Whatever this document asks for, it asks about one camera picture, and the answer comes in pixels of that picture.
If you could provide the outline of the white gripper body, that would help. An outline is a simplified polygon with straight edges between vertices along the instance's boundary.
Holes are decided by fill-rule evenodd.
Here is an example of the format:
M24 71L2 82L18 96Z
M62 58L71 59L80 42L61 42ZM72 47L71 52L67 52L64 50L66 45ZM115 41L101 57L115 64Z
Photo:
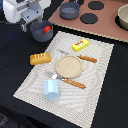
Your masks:
M29 23L42 22L44 10L50 4L51 0L3 0L3 11L9 23L20 23L26 32Z

